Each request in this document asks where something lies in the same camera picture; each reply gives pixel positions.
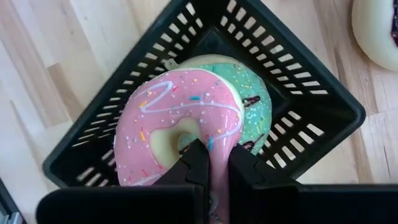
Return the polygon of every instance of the black plastic basket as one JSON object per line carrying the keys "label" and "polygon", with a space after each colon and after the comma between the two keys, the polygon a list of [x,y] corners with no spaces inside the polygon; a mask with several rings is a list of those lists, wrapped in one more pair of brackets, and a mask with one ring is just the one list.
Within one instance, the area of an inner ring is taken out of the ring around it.
{"label": "black plastic basket", "polygon": [[365,110],[259,0],[172,0],[44,162],[60,187],[118,185],[115,127],[130,94],[177,63],[234,57],[267,84],[270,136],[259,155],[297,178],[357,129]]}

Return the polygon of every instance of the chocolate drizzle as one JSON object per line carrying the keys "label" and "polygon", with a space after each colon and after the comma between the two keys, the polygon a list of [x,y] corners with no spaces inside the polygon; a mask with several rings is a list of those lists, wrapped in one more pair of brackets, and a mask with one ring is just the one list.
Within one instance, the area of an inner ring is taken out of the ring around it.
{"label": "chocolate drizzle", "polygon": [[248,107],[252,106],[253,104],[260,102],[260,100],[261,100],[260,96],[245,98],[245,99],[243,99],[243,106],[245,108],[248,108]]}
{"label": "chocolate drizzle", "polygon": [[394,17],[392,18],[391,36],[398,47],[398,0],[394,0]]}
{"label": "chocolate drizzle", "polygon": [[243,148],[245,148],[248,151],[251,151],[254,148],[254,145],[256,145],[256,143],[260,140],[260,138],[262,138],[264,136],[264,134],[261,134],[259,138],[257,138],[257,140],[255,142],[253,141],[248,141],[245,142],[242,146]]}

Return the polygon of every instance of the wooden table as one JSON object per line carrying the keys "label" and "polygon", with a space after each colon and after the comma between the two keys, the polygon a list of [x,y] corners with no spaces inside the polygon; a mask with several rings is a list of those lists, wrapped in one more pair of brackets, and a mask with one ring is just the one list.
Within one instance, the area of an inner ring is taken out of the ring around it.
{"label": "wooden table", "polygon": [[[0,0],[0,177],[34,223],[56,189],[41,163],[169,0]],[[299,178],[398,181],[398,73],[362,53],[351,0],[264,0],[362,102],[368,117]]]}

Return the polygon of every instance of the donut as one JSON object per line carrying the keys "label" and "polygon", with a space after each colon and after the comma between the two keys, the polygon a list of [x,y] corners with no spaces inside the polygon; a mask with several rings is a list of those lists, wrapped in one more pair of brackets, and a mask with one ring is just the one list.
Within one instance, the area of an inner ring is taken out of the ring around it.
{"label": "donut", "polygon": [[[256,155],[264,145],[272,123],[272,103],[266,84],[241,62],[223,55],[202,55],[191,58],[179,68],[202,68],[229,81],[238,91],[244,104],[244,127],[239,143]],[[182,155],[196,136],[184,134],[178,148]]]}
{"label": "donut", "polygon": [[398,0],[355,0],[353,31],[376,64],[398,72]]}
{"label": "donut", "polygon": [[178,137],[194,134],[209,150],[212,220],[228,223],[228,157],[241,138],[243,107],[232,84],[203,69],[172,70],[141,85],[116,129],[120,184],[153,184],[180,158]]}

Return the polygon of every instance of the white icing drizzle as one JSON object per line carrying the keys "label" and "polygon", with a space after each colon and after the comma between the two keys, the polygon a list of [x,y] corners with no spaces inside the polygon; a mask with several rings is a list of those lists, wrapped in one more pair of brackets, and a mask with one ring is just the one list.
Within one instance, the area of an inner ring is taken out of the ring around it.
{"label": "white icing drizzle", "polygon": [[143,106],[141,108],[141,112],[142,113],[161,113],[161,112],[165,112],[165,111],[178,110],[178,109],[181,109],[181,108],[189,108],[189,107],[193,107],[193,106],[215,106],[215,107],[219,107],[219,108],[226,108],[226,109],[233,110],[234,112],[236,112],[239,115],[238,125],[232,131],[225,132],[224,134],[221,134],[221,135],[215,137],[213,139],[213,142],[235,134],[236,132],[239,131],[240,127],[243,124],[243,116],[242,116],[242,113],[241,113],[241,111],[239,109],[234,108],[233,106],[230,106],[230,105],[223,105],[223,104],[220,104],[220,103],[214,103],[214,101],[212,101],[212,103],[204,103],[204,102],[201,101],[200,103],[189,103],[187,105],[176,106],[174,108],[164,108],[164,109],[159,109],[159,110],[147,110],[148,107],[156,104],[159,100],[161,100],[173,88],[174,84],[173,84],[172,81],[164,81],[164,82],[160,82],[160,83],[158,83],[156,85],[153,85],[150,88],[148,88],[147,90],[144,90],[143,92],[139,93],[135,98],[137,98],[138,96],[141,96],[144,93],[147,93],[148,91],[151,91],[151,90],[154,90],[156,88],[163,87],[163,86],[166,86],[166,89],[159,96],[157,96],[155,99],[153,99],[148,104]]}

